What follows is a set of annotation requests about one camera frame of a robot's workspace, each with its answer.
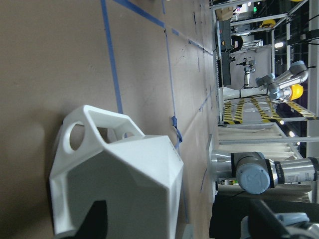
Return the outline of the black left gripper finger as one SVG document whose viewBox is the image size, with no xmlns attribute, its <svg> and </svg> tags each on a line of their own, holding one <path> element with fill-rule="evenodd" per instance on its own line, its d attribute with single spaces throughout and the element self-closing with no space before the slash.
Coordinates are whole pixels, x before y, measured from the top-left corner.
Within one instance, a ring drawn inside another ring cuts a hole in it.
<svg viewBox="0 0 319 239">
<path fill-rule="evenodd" d="M 83 223 L 76 230 L 60 233 L 54 239 L 105 239 L 108 234 L 108 211 L 105 200 L 95 201 Z"/>
</svg>

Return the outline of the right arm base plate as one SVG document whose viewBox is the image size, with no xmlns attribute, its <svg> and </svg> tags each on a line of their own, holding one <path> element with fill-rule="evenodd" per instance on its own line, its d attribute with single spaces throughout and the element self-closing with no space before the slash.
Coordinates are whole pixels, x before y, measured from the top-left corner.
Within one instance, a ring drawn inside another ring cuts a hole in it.
<svg viewBox="0 0 319 239">
<path fill-rule="evenodd" d="M 213 163 L 216 161 L 216 158 L 213 156 L 214 150 L 214 140 L 213 135 L 209 134 L 208 143 L 206 146 L 207 150 L 207 173 L 208 173 L 208 185 L 209 185 L 209 200 L 211 203 L 215 202 L 215 197 L 218 193 L 217 183 L 215 179 L 215 169 L 213 168 Z"/>
</svg>

